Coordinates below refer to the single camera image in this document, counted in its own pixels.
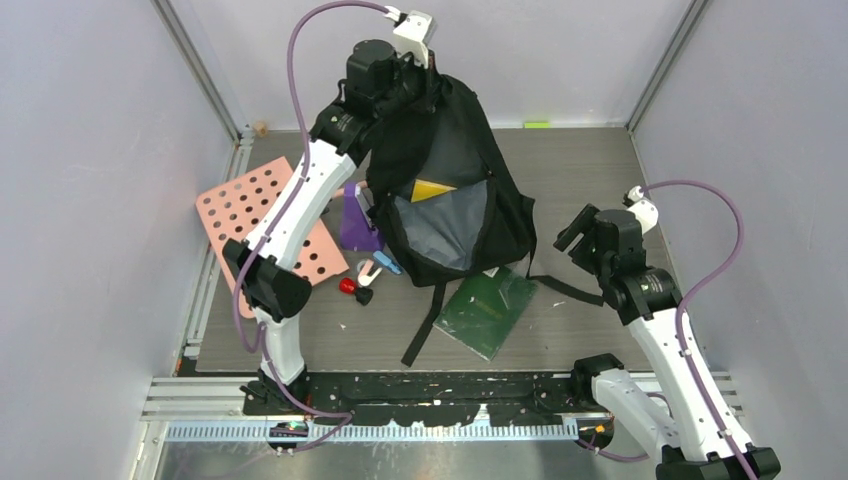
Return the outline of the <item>black student backpack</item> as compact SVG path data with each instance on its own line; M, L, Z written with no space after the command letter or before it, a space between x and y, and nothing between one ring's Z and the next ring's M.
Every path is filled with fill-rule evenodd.
M456 190L411 203L416 179ZM434 110L398 113L370 152L369 212L416 287L432 287L431 307L401 363L413 365L441 312L449 282L521 260L538 247L535 201L521 193L478 95L441 77Z

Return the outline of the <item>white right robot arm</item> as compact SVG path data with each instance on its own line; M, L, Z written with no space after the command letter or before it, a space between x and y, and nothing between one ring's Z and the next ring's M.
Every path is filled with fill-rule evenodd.
M604 303L648 359L666 404L638 387L611 353L575 361L572 400L611 413L653 461L658 479L774 479L779 459L754 444L724 400L674 278L647 263L643 236L657 221L648 200L625 209L587 204L554 246L596 278Z

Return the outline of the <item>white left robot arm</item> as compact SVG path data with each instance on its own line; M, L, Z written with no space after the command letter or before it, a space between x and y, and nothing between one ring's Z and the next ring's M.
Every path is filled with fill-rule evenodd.
M423 41L365 40L346 61L336 98L304 136L304 152L266 215L241 241L223 248L236 288L257 320L247 346L262 354L261 377L273 381L268 400L298 412L307 389L300 348L300 313L312 286L295 270L308 234L333 194L376 146L388 121L409 108L428 108L438 84L435 55Z

